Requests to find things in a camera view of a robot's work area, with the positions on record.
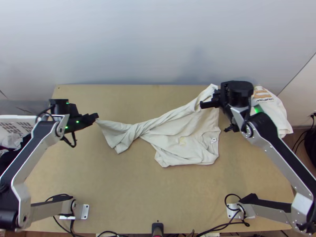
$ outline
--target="green led light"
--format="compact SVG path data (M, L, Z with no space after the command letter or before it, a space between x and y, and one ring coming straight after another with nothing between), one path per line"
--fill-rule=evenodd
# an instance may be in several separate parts
M263 110L262 110L262 108L260 107L260 105L254 106L254 111L255 111L255 113L263 112Z
M254 107L254 111L255 111L255 113L259 113L260 112L259 108L256 108L256 107Z

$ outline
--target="wooden table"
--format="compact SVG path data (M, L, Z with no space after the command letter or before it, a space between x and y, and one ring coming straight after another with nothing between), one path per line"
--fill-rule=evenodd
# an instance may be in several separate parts
M101 120L137 123L152 119L194 99L206 86L60 85L53 98L69 99L80 113L97 112ZM94 124L76 132L77 147L64 142L50 147L27 185L32 202L60 193L90 204L87 220L75 222L78 233L150 233L162 222L165 233L202 232L228 222L224 197L256 193L261 199L291 202L289 182L264 152L240 133L225 133L220 113L219 158L213 165L162 168L155 150L137 139L124 153L111 149ZM250 227L231 225L224 232L268 231L290 226L256 217ZM61 232L52 218L29 230Z

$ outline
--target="white panel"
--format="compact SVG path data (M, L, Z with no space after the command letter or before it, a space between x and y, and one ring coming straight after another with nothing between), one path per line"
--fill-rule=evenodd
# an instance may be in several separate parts
M2 0L0 89L58 83L218 84L278 93L316 51L316 1Z
M316 112L316 55L278 97L283 102L292 126L312 125L313 120L309 115Z

